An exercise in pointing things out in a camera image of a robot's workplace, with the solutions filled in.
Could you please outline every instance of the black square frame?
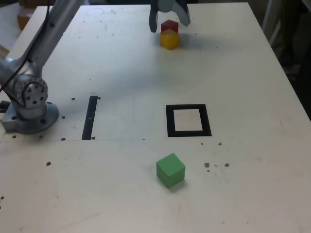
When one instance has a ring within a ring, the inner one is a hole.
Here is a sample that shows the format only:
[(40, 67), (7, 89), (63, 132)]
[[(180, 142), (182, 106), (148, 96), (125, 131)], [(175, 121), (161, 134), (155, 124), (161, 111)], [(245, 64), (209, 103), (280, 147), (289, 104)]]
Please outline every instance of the black square frame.
[[(199, 131), (176, 131), (174, 110), (183, 109), (198, 109), (200, 112), (200, 119), (202, 124), (202, 130)], [(210, 130), (207, 110), (205, 104), (177, 104), (166, 105), (166, 124), (167, 124), (167, 136), (168, 137), (206, 137), (212, 136)]]

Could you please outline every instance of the cable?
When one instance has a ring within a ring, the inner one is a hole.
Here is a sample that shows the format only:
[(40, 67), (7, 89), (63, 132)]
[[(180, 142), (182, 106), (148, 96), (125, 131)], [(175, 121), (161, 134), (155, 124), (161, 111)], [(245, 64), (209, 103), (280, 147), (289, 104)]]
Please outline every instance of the cable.
[(38, 39), (41, 37), (41, 35), (44, 33), (47, 25), (48, 25), (48, 21), (49, 21), (49, 12), (50, 12), (50, 1), (51, 0), (48, 0), (48, 8), (47, 8), (47, 13), (46, 13), (46, 16), (45, 16), (45, 20), (42, 24), (42, 28), (38, 34), (38, 36), (36, 37), (36, 39), (34, 40), (33, 44), (31, 45), (31, 47), (29, 48), (28, 50), (28, 53), (26, 54), (25, 56), (25, 59), (23, 60), (23, 62), (21, 63), (21, 65), (19, 66), (19, 68), (14, 72), (14, 74), (8, 79), (8, 81), (6, 81), (4, 83), (4, 85), (2, 85), (2, 87), (0, 88), (0, 92), (3, 91), (7, 85), (10, 83), (10, 81), (12, 81), (12, 79), (20, 72), (20, 70), (23, 68), (23, 66), (26, 64), (28, 58), (29, 58), (29, 55), (31, 54), (32, 50), (34, 49), (34, 46), (35, 44), (38, 42)]

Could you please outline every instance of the white table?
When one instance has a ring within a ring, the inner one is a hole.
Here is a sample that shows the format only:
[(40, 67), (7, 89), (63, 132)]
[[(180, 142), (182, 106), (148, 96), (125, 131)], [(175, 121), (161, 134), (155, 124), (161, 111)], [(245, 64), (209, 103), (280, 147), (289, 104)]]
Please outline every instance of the white table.
[[(15, 139), (0, 128), (1, 232), (309, 232), (310, 121), (250, 7), (189, 8), (172, 51), (149, 31), (150, 6), (80, 8), (43, 69), (66, 118)], [(159, 25), (175, 18), (160, 14)], [(90, 95), (101, 97), (96, 139), (81, 141)], [(165, 105), (197, 103), (212, 137), (168, 138)], [(156, 161), (172, 152), (186, 178), (168, 190)]]

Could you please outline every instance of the yellow cube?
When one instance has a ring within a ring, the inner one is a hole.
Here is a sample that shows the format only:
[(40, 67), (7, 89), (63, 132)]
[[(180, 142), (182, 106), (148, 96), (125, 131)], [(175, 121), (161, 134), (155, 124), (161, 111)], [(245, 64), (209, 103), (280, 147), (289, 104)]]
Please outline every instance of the yellow cube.
[(178, 33), (172, 29), (167, 29), (160, 34), (161, 46), (168, 50), (175, 49), (178, 46), (179, 36)]

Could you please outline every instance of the gray metal robot arm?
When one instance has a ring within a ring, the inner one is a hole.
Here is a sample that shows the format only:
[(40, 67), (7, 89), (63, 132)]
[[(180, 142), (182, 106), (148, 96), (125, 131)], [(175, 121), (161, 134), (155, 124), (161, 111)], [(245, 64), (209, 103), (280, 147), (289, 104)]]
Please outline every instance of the gray metal robot arm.
[(187, 0), (151, 0), (151, 9), (149, 15), (149, 27), (151, 32), (156, 32), (158, 11), (173, 11), (177, 14), (179, 21), (183, 25), (188, 26), (190, 24), (190, 14), (186, 1)]
[[(150, 29), (156, 31), (154, 20), (158, 11), (177, 13), (180, 21), (190, 23), (184, 0), (152, 0)], [(0, 85), (11, 100), (2, 119), (7, 132), (38, 133), (51, 127), (58, 119), (55, 104), (46, 102), (48, 86), (42, 79), (42, 68), (52, 54), (63, 33), (84, 0), (58, 0), (24, 54), (16, 59), (0, 62)]]

